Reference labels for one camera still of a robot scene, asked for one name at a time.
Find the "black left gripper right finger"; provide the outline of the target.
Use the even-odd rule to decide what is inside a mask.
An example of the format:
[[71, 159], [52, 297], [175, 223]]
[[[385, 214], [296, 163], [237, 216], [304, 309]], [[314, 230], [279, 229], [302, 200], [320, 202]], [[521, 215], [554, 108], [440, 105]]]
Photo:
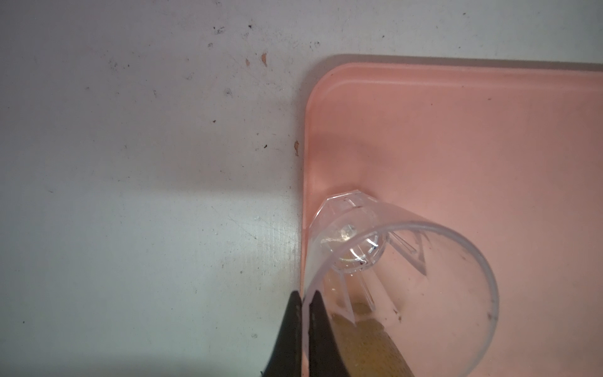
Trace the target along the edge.
[[309, 303], [309, 375], [311, 377], [350, 377], [339, 353], [331, 322], [320, 291]]

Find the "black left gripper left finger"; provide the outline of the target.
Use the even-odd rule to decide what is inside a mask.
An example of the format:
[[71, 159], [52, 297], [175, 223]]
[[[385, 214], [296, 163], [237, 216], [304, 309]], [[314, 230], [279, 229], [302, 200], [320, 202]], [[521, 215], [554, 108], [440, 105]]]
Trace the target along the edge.
[[302, 376], [302, 298], [290, 294], [273, 352], [263, 377]]

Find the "clear faceted glass tumbler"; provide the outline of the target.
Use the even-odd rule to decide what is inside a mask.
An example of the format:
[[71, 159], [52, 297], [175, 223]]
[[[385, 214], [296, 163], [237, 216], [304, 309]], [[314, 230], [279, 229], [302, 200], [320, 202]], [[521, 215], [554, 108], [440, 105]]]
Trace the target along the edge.
[[473, 243], [358, 190], [327, 198], [307, 230], [305, 351], [316, 291], [330, 322], [355, 321], [352, 305], [369, 305], [412, 376], [469, 375], [498, 321], [496, 278]]

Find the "pink plastic tray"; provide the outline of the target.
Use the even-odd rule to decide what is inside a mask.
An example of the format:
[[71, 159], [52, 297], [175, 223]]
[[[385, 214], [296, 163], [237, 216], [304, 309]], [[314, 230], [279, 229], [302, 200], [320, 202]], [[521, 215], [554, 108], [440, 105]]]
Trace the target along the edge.
[[602, 374], [602, 75], [344, 64], [306, 105], [302, 264], [329, 197], [361, 191], [458, 232], [496, 278], [467, 376]]

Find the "dark olive dotted glass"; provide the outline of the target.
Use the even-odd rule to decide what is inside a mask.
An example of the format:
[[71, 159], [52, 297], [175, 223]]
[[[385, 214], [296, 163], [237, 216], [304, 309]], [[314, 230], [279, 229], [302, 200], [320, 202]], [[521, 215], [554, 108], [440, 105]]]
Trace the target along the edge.
[[352, 305], [355, 321], [331, 315], [331, 328], [339, 353], [351, 376], [412, 376], [384, 326], [365, 303]]

